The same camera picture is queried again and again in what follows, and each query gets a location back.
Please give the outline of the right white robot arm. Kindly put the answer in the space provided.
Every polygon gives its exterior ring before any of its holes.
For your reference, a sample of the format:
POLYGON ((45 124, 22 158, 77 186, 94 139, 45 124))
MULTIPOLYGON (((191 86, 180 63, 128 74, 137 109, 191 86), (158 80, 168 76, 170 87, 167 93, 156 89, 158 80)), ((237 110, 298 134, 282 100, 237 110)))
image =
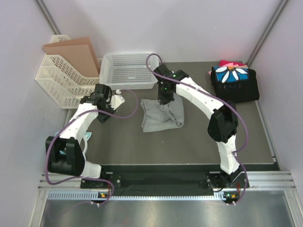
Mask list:
POLYGON ((221 173, 219 188, 239 186, 239 176, 244 177, 244 188, 248 186, 246 170, 239 163, 236 151, 236 133, 238 113, 233 102, 222 101, 201 88, 184 71, 173 72, 165 64, 158 66, 152 73, 158 79, 158 101, 168 104, 179 95, 199 110, 209 119, 207 132, 216 142, 220 156, 221 173))

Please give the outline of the grey t shirt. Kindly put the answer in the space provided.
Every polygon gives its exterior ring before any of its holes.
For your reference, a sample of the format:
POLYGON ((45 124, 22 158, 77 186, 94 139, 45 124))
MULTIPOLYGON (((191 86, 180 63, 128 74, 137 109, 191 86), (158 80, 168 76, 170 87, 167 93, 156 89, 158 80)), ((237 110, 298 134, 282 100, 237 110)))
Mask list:
POLYGON ((143 133, 178 129, 185 124, 183 101, 177 94, 174 101, 165 105, 157 100, 142 99, 141 107, 144 112, 143 133))

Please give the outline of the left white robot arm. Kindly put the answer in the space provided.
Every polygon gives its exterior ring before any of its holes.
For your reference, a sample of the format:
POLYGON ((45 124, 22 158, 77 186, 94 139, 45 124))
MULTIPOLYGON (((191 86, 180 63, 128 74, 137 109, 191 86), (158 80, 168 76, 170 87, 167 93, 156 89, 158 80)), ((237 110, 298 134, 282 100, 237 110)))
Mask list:
POLYGON ((49 173, 67 175, 70 180, 85 178, 99 188, 106 185, 107 175, 102 166, 86 159, 88 145, 85 134, 95 119, 104 123, 124 101, 120 90, 114 93, 103 84, 97 84, 90 95, 80 100, 67 125, 45 142, 45 179, 50 185, 56 183, 50 181, 49 173))

